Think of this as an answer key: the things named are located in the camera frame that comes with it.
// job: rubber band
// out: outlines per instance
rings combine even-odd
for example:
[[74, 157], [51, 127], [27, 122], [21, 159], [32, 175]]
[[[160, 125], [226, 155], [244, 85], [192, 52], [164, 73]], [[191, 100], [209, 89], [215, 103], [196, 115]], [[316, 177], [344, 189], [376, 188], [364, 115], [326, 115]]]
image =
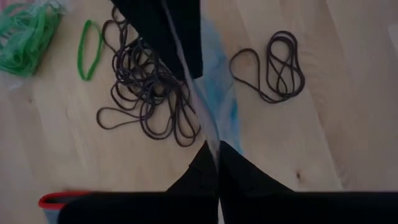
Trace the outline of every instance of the rubber band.
[[[93, 25], [95, 27], [95, 29], [98, 31], [98, 48], [97, 48], [96, 56], [94, 58], [94, 62], [91, 64], [91, 67], [88, 69], [87, 75], [85, 75], [85, 73], [83, 71], [83, 49], [84, 49], [85, 37], [86, 37], [88, 29], [91, 27], [91, 25]], [[103, 46], [103, 40], [102, 40], [100, 28], [93, 21], [87, 20], [85, 23], [85, 26], [83, 28], [83, 33], [81, 34], [78, 55], [77, 55], [77, 69], [79, 71], [79, 75], [82, 80], [84, 80], [84, 81], [91, 80], [93, 73], [95, 71], [95, 68], [96, 68], [98, 62], [100, 62], [102, 46]]]
[[0, 70], [28, 77], [34, 74], [61, 19], [62, 6], [10, 4], [0, 13]]

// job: wooden floor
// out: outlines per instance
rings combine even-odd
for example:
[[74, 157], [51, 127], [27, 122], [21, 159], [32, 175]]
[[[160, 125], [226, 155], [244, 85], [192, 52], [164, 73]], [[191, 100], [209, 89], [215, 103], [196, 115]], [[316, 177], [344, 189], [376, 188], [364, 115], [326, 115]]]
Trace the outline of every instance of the wooden floor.
[[[398, 1], [202, 3], [229, 57], [252, 47], [263, 62], [274, 32], [298, 38], [307, 78], [298, 97], [269, 105], [236, 84], [250, 161], [294, 190], [398, 190]], [[148, 139], [139, 125], [97, 126], [97, 109], [113, 105], [111, 51], [91, 82], [78, 77], [76, 55], [84, 22], [102, 24], [111, 8], [109, 0], [74, 1], [36, 76], [1, 76], [0, 223], [44, 223], [37, 200], [54, 191], [165, 190], [201, 146], [203, 137], [180, 148], [173, 138]], [[88, 38], [94, 49], [95, 35]], [[254, 58], [234, 69], [255, 80]]]

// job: plastic bag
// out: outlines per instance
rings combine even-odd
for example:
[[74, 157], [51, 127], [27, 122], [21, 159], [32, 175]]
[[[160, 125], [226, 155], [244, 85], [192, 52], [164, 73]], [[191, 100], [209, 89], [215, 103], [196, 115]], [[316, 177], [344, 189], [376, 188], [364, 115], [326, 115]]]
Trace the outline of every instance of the plastic bag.
[[173, 20], [165, 1], [162, 1], [175, 39], [177, 54], [182, 63], [195, 106], [196, 115], [206, 134], [210, 151], [218, 166], [220, 141], [228, 142], [240, 154], [240, 124], [234, 81], [228, 67], [228, 60], [221, 46], [215, 28], [201, 16], [201, 51], [203, 76], [193, 79], [185, 61], [182, 45], [175, 31]]
[[70, 10], [70, 0], [6, 0], [0, 6], [0, 74], [9, 90], [32, 76], [57, 30]]

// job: green rubber band bundle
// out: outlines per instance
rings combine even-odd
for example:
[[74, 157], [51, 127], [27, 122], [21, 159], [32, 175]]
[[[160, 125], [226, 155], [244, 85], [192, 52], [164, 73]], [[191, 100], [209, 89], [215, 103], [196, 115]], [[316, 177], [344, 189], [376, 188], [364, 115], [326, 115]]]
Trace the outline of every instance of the green rubber band bundle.
[[0, 13], [0, 70], [34, 74], [61, 19], [55, 1], [11, 4]]

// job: tangled rubber bands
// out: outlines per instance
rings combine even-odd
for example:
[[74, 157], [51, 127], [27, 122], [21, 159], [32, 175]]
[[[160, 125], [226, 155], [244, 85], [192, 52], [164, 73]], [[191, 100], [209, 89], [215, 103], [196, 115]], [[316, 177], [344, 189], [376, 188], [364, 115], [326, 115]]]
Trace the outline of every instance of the tangled rubber bands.
[[28, 77], [34, 74], [61, 19], [62, 6], [11, 4], [0, 13], [0, 70]]

